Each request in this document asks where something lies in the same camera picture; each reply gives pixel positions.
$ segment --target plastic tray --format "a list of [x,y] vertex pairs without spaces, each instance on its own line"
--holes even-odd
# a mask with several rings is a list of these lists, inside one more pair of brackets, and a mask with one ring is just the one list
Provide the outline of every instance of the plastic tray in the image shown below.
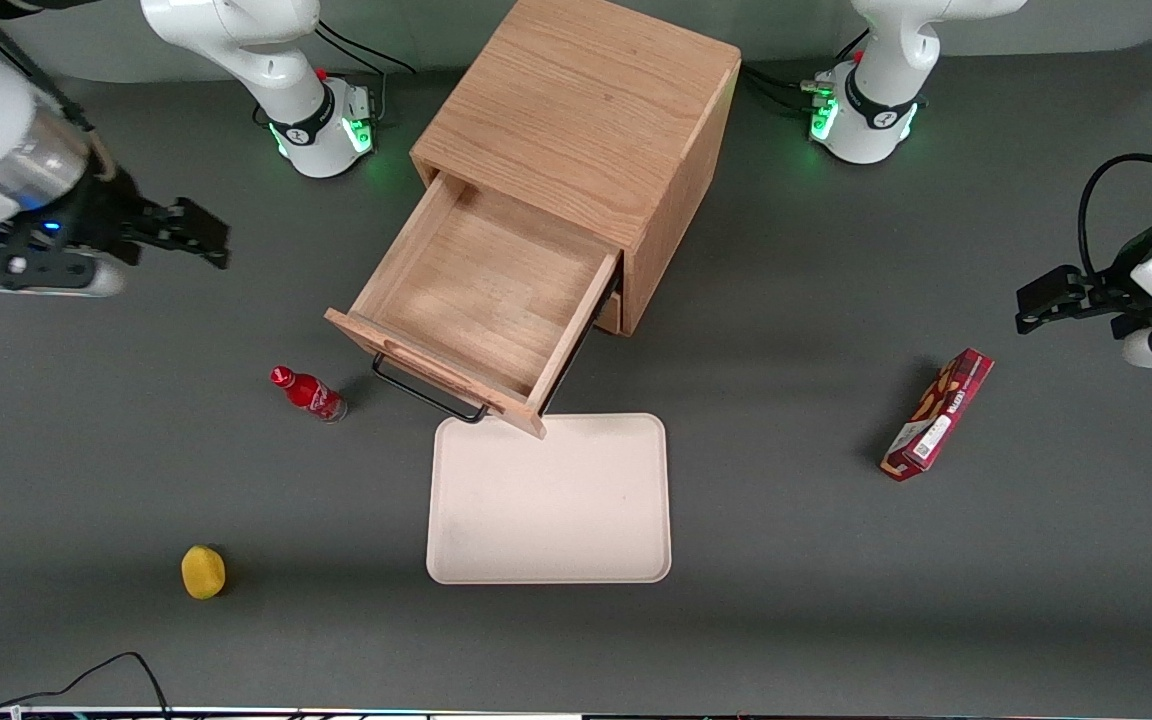
[[425,566],[444,584],[654,583],[669,573],[666,433],[654,415],[498,418],[434,435]]

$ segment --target drawer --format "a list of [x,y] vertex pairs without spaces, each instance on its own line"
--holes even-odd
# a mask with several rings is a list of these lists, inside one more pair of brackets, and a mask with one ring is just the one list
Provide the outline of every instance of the drawer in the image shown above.
[[[540,416],[620,260],[576,225],[440,173],[348,313],[326,318],[385,381],[462,420],[494,414],[544,437]],[[389,364],[479,412],[457,414]]]

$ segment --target bottle cap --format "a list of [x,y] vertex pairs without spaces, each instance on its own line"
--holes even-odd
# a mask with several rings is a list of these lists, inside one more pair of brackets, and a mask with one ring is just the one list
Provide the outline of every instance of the bottle cap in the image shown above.
[[293,381],[296,381],[296,373],[293,373],[290,367],[279,365],[270,370],[270,382],[278,387],[291,387]]

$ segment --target lemon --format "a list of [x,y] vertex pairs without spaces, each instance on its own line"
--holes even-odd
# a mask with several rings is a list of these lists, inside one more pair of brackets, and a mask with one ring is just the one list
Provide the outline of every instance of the lemon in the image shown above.
[[180,578],[189,597],[207,600],[225,588],[225,561],[219,552],[196,544],[180,559]]

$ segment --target coca-cola bottle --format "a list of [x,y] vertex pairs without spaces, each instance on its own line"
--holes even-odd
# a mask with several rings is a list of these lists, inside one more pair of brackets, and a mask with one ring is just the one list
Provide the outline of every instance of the coca-cola bottle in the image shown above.
[[349,411],[349,406],[340,393],[319,382],[314,376],[293,373],[283,365],[270,372],[270,381],[283,388],[293,406],[300,407],[324,423],[339,423]]

